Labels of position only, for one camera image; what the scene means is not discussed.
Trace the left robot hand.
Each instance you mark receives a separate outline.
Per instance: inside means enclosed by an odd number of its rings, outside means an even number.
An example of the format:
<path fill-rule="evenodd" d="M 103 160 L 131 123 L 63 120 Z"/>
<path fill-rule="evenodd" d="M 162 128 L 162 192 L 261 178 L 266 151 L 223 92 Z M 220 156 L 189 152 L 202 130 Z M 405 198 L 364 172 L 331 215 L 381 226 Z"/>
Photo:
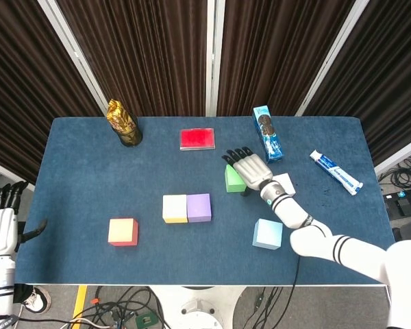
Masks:
<path fill-rule="evenodd" d="M 34 230 L 24 233 L 25 223 L 18 220 L 21 195 L 29 182 L 20 181 L 0 188 L 0 256 L 11 256 L 21 244 L 39 236 L 47 227 L 44 219 Z"/>

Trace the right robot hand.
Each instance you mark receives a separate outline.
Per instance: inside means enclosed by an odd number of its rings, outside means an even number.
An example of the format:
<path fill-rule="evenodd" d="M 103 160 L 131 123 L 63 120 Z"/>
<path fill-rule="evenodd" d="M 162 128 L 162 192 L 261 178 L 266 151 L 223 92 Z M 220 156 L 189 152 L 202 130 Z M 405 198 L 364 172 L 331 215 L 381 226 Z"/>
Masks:
<path fill-rule="evenodd" d="M 248 147 L 228 149 L 221 156 L 243 180 L 247 188 L 261 191 L 273 180 L 273 173 L 266 163 Z"/>

